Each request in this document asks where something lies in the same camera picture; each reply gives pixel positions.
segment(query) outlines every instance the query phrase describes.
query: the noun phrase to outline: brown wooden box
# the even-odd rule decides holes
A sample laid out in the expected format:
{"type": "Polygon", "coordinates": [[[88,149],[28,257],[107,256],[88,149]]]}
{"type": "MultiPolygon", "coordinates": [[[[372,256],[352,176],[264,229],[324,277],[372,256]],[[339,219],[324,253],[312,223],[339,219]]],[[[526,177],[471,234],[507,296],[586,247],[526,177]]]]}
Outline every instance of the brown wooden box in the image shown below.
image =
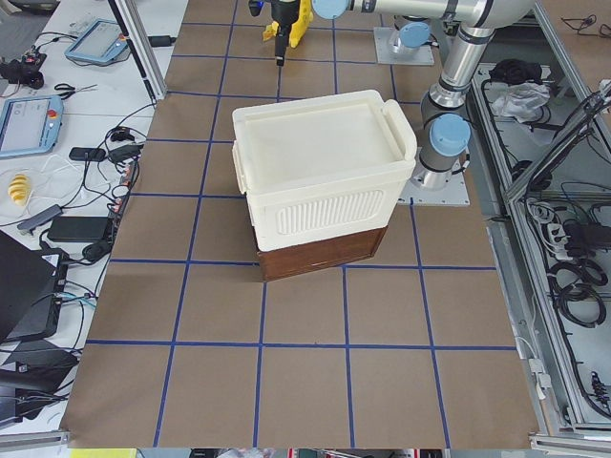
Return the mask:
{"type": "Polygon", "coordinates": [[[371,258],[380,246],[386,229],[386,227],[372,229],[273,251],[258,250],[263,279],[265,281],[283,279],[371,258]]]}

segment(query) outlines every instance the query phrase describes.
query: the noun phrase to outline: white plastic bin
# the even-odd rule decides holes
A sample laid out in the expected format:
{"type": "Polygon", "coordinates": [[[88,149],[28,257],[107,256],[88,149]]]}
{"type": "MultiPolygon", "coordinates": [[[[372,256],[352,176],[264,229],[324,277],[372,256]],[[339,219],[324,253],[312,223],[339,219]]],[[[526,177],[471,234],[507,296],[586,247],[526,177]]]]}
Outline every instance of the white plastic bin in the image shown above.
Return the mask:
{"type": "Polygon", "coordinates": [[[233,159],[262,251],[388,225],[416,138],[376,91],[233,113],[233,159]]]}

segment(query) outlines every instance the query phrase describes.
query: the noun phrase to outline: blue joint cap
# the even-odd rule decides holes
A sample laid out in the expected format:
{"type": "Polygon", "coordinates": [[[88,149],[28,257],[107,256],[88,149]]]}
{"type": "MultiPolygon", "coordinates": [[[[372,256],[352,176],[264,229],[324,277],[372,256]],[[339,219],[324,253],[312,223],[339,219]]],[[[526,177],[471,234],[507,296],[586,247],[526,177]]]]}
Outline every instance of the blue joint cap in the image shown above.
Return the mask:
{"type": "Polygon", "coordinates": [[[312,0],[316,14],[325,19],[337,19],[348,8],[350,0],[312,0]]]}
{"type": "Polygon", "coordinates": [[[420,48],[431,37],[431,26],[426,22],[410,22],[399,31],[401,44],[406,48],[420,48]]]}
{"type": "Polygon", "coordinates": [[[431,126],[431,145],[445,157],[460,155],[471,138],[469,123],[457,114],[443,114],[431,126]]]}

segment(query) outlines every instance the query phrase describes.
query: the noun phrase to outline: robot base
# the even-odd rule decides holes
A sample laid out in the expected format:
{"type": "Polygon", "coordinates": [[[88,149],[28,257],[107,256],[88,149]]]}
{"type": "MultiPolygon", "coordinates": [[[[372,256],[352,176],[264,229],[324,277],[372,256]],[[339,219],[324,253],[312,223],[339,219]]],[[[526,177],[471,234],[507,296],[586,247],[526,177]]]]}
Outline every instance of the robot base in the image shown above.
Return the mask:
{"type": "MultiPolygon", "coordinates": [[[[453,170],[458,170],[459,168],[460,163],[457,161],[453,166],[453,170]]],[[[412,203],[413,205],[467,207],[471,202],[469,201],[465,178],[462,174],[456,174],[452,175],[446,187],[439,191],[422,189],[409,180],[399,196],[398,204],[411,205],[412,203]]]]}
{"type": "Polygon", "coordinates": [[[393,32],[394,29],[390,27],[373,28],[378,64],[434,65],[435,61],[430,46],[421,46],[417,50],[410,50],[403,47],[400,52],[394,52],[390,45],[390,38],[393,32]]]}

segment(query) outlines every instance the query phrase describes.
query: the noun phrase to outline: brown floor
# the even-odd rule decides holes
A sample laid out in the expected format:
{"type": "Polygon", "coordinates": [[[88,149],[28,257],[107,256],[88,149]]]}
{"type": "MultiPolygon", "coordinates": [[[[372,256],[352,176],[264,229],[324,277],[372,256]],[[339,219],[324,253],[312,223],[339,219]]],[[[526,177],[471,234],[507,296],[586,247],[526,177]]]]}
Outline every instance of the brown floor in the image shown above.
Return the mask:
{"type": "Polygon", "coordinates": [[[470,208],[397,207],[371,260],[261,281],[232,111],[377,89],[417,128],[440,72],[375,64],[385,18],[346,14],[317,19],[279,76],[253,27],[268,14],[187,9],[63,420],[74,447],[528,447],[473,187],[470,208]]]}

